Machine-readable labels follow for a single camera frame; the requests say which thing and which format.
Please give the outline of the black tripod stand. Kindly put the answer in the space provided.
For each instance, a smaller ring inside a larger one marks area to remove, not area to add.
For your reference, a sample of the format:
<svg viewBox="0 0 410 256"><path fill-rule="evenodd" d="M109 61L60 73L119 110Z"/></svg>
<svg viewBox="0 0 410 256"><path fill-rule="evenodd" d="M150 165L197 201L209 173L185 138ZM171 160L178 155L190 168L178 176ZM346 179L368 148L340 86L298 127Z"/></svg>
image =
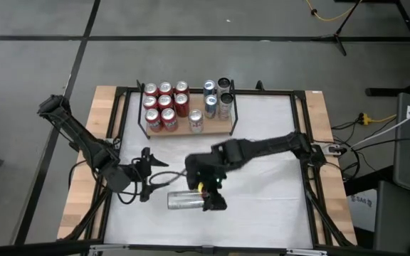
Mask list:
<svg viewBox="0 0 410 256"><path fill-rule="evenodd" d="M322 21L322 22L332 22L332 21L336 21L337 19L340 19L340 18L345 18L343 20L343 22L340 24L340 26L338 27L338 29L334 33L315 37L315 38L312 39L312 41L313 42L334 43L335 46L338 48L338 50L341 52L341 54L343 56L346 56L347 52L346 52L345 47L343 46L342 41L340 39L340 34L342 32L342 29L345 27L346 23L348 22L350 16L354 13L355 9L359 6L359 4L362 1L363 0L356 0L353 7L348 9L347 11L345 11L343 14L340 14L340 15L338 15L336 17L333 17L333 18L323 18L323 17L318 15L317 9L313 8L312 4L309 2L309 0L307 0L308 7L310 8L310 14L312 16L314 16L315 18L317 18L318 20Z"/></svg>

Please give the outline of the teal silver beverage can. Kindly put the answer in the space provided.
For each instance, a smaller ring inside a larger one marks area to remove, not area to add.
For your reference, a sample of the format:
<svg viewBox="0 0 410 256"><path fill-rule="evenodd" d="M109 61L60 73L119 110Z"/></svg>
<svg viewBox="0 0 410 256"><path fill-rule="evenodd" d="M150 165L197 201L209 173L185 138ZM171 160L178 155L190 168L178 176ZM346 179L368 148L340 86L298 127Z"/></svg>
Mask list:
<svg viewBox="0 0 410 256"><path fill-rule="evenodd" d="M213 95L215 93L216 84L213 80L206 80L204 82L203 90L204 90L204 97L208 95Z"/></svg>

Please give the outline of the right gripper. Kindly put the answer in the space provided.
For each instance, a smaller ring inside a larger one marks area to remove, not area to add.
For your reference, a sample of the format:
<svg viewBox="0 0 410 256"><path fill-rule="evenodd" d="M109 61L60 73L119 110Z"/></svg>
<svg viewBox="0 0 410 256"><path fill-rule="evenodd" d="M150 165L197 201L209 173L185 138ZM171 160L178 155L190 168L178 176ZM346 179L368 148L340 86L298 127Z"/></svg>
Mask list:
<svg viewBox="0 0 410 256"><path fill-rule="evenodd" d="M198 189L202 183L206 190L222 188L221 182L226 179L224 163L218 154L190 154L185 158L186 182L190 190ZM204 210L226 210L227 205L220 193L204 193L206 203Z"/></svg>

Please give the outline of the red beverage can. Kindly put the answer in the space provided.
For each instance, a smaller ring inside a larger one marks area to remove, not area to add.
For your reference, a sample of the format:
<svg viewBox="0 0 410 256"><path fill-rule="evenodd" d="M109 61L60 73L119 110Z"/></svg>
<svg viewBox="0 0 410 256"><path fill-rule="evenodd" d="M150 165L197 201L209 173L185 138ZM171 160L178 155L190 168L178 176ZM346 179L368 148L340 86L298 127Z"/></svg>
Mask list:
<svg viewBox="0 0 410 256"><path fill-rule="evenodd" d="M150 109L158 109L158 99L154 96L146 96L143 101L142 105L146 110Z"/></svg>
<svg viewBox="0 0 410 256"><path fill-rule="evenodd" d="M169 95L161 95L158 98L158 105L159 105L160 111L166 108L172 108L173 107L172 98Z"/></svg>
<svg viewBox="0 0 410 256"><path fill-rule="evenodd" d="M175 93L176 94L185 94L185 95L189 95L189 86L187 84L187 82L181 80L178 81L177 84L175 85Z"/></svg>

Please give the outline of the white table cover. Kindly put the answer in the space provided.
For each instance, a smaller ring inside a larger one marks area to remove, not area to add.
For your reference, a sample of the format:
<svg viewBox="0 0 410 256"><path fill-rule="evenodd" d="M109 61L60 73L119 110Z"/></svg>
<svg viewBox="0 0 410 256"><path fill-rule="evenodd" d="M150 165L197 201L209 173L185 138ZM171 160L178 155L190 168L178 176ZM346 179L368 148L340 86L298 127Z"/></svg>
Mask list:
<svg viewBox="0 0 410 256"><path fill-rule="evenodd" d="M221 195L227 209L169 210L167 194L185 191L184 178L173 174L184 168L192 153L206 153L226 135L192 135L146 138L137 124L140 96L132 94L122 139L120 159L128 164L149 147L169 164L153 168L154 181L168 182L142 203L129 195L113 196L105 242L127 245L180 245L257 248L312 246L300 162L291 152L263 156L228 173Z"/></svg>

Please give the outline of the silver aluminium rail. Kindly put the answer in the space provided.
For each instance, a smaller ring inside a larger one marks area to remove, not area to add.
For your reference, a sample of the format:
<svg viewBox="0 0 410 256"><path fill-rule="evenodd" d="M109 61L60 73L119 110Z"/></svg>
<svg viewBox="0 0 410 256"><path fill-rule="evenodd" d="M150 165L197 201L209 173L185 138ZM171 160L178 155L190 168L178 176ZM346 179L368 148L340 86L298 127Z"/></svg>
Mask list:
<svg viewBox="0 0 410 256"><path fill-rule="evenodd" d="M123 244L100 244L91 245L88 250L87 256L101 256L103 252L114 250L129 250L129 245Z"/></svg>
<svg viewBox="0 0 410 256"><path fill-rule="evenodd" d="M294 255L294 256L328 256L326 251L322 250L306 250L306 249L293 249L288 248L286 250L286 255Z"/></svg>

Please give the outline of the red Coke Zero can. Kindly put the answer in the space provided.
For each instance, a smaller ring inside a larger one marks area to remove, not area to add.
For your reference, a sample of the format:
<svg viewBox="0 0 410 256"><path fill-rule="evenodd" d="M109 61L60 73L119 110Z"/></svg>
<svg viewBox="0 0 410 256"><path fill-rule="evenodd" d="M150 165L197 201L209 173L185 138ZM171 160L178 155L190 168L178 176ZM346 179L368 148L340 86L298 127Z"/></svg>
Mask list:
<svg viewBox="0 0 410 256"><path fill-rule="evenodd" d="M184 93L175 96L174 107L178 117L187 117L189 115L189 98Z"/></svg>

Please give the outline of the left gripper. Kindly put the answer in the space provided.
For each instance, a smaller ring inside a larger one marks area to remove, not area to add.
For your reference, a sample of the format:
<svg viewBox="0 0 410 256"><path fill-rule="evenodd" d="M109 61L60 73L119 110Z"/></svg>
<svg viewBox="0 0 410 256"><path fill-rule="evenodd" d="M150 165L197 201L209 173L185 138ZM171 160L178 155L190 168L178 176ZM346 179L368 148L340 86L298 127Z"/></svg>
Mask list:
<svg viewBox="0 0 410 256"><path fill-rule="evenodd" d="M168 167L169 164L156 159L149 147L142 150L141 157L134 158L130 162L130 173L131 179L135 183L135 192L138 192L138 188L141 188L139 192L141 202L147 202L151 194L158 188L169 185L169 183L148 184L148 178L152 175L152 166Z"/></svg>

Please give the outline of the white labelled box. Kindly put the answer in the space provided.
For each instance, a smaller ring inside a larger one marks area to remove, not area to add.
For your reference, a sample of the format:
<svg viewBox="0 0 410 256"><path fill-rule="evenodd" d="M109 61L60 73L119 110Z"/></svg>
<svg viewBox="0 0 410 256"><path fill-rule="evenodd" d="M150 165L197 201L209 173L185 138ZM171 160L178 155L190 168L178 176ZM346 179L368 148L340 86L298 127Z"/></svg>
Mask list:
<svg viewBox="0 0 410 256"><path fill-rule="evenodd" d="M372 189L347 197L353 225L357 228L374 232L377 191Z"/></svg>

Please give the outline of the wooden shelf with black frame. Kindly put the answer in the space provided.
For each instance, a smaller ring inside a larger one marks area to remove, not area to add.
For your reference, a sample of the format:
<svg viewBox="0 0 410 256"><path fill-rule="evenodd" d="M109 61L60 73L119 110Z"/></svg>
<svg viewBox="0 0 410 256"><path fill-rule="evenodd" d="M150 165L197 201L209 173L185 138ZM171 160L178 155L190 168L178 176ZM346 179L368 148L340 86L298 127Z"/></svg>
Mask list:
<svg viewBox="0 0 410 256"><path fill-rule="evenodd" d="M172 102L173 102L173 107L172 109L176 112L175 107L174 107L174 99L175 96L177 95L175 93L175 85L176 83L170 83L173 87L173 93L172 95L170 95L170 97L172 98ZM137 88L139 89L139 91L141 92L140 95L140 100L139 100L139 110L138 110L138 114L137 114L137 124L140 126L141 130L144 132L145 136L149 139L151 137L166 137L166 136L179 136L179 135L193 135L193 134L233 134L233 131L235 129L236 123L238 121L238 112L236 110L236 94L235 94L235 90L234 90L234 86L233 83L231 82L230 85L230 91L229 93L231 93L233 95L233 104L232 104L232 108L231 108L231 116L228 119L219 119L219 99L217 98L217 107L216 107L216 114L215 117L213 119L209 119L207 117L205 117L204 113L204 90L203 90L203 86L200 88L192 88L189 86L189 112L191 110L200 110L203 114L203 121L204 121L204 128L202 133L193 133L191 132L190 128L189 128L189 120L188 120L188 116L187 117L178 117L177 116L177 124L178 124L178 128L177 130L175 130L174 132L168 132L163 125L162 122L162 130L160 132L153 132L151 131L148 126L147 123L145 121L145 112L146 109L143 107L142 105L142 101L143 99L146 97L146 95L144 94L144 86L146 84L144 83L138 83L137 84Z"/></svg>

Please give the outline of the red Fanta can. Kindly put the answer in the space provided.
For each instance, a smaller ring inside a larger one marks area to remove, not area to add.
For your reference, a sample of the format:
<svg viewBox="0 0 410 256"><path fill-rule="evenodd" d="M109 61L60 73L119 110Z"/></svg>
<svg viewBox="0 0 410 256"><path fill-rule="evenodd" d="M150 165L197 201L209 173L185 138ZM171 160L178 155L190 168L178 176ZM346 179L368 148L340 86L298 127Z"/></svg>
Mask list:
<svg viewBox="0 0 410 256"><path fill-rule="evenodd" d="M168 132L174 132L178 128L177 124L177 115L172 108L166 108L162 110L161 119L164 125L164 128Z"/></svg>
<svg viewBox="0 0 410 256"><path fill-rule="evenodd" d="M145 112L145 121L151 131L160 132L162 130L162 121L158 110L148 109Z"/></svg>

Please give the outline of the white Celsius can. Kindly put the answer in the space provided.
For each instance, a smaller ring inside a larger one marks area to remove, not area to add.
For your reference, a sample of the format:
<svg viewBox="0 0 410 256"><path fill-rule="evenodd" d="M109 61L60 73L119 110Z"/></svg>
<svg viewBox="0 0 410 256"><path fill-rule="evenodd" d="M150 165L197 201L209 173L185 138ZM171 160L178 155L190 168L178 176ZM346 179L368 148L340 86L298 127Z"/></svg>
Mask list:
<svg viewBox="0 0 410 256"><path fill-rule="evenodd" d="M202 208L204 199L198 191L172 191L167 194L167 208L169 210L183 210Z"/></svg>
<svg viewBox="0 0 410 256"><path fill-rule="evenodd" d="M227 93L230 91L231 81L228 78L220 78L218 79L216 85L216 96L218 99L221 98L223 93Z"/></svg>
<svg viewBox="0 0 410 256"><path fill-rule="evenodd" d="M219 98L219 119L228 119L231 116L233 95L229 92L223 93Z"/></svg>

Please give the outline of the blue silver Red Bull can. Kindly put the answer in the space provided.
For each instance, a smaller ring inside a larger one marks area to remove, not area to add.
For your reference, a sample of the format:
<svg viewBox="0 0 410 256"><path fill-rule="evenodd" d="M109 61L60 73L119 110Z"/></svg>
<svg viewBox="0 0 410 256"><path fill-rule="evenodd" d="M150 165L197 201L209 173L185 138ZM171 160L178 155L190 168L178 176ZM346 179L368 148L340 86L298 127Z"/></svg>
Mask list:
<svg viewBox="0 0 410 256"><path fill-rule="evenodd" d="M204 99L205 117L213 119L216 114L217 98L215 95L207 95Z"/></svg>

